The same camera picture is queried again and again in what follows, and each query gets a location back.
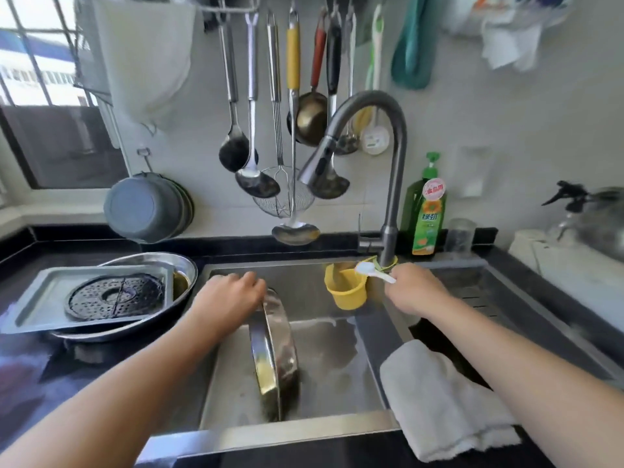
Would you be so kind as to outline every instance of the white spoon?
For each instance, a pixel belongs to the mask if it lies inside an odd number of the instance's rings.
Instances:
[[[358,265],[355,267],[355,272],[358,274],[369,276],[371,278],[383,279],[385,282],[390,284],[394,284],[396,282],[396,279],[394,279],[394,277],[388,276],[386,273],[378,271],[375,267],[375,264],[371,263],[370,261],[362,261],[361,263],[358,263]]]

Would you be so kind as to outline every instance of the person's left hand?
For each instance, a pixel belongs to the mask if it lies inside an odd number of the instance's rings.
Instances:
[[[181,323],[190,324],[200,334],[217,340],[240,327],[260,305],[267,293],[267,283],[256,280],[256,273],[213,276],[195,296]]]

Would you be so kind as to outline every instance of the faucet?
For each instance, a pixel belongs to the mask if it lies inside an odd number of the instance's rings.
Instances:
[[[382,109],[392,125],[394,133],[394,150],[392,169],[390,171],[390,187],[386,204],[386,218],[381,227],[381,237],[368,239],[360,235],[359,224],[357,229],[358,251],[362,253],[378,253],[378,263],[381,267],[391,266],[394,261],[396,240],[399,235],[397,215],[399,214],[399,200],[401,199],[401,183],[403,167],[408,149],[408,126],[403,110],[399,103],[386,92],[368,90],[353,95],[345,101],[331,118],[327,126],[325,137],[310,159],[302,167],[299,180],[306,184],[310,192],[319,198],[337,198],[349,188],[349,181],[338,176],[333,167],[334,151],[338,149],[338,138],[347,126],[347,123],[359,110],[366,107]]]

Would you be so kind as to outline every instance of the dish soap label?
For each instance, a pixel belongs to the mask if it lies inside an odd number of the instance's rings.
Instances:
[[[446,185],[440,178],[428,180],[422,188],[422,200],[418,210],[416,230],[412,254],[433,254],[435,251],[437,234],[442,225],[444,204],[442,197],[446,192]]]

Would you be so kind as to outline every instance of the black round grate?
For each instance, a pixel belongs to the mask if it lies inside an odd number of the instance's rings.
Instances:
[[[80,320],[147,315],[162,308],[164,285],[152,275],[101,276],[69,293],[65,312]]]

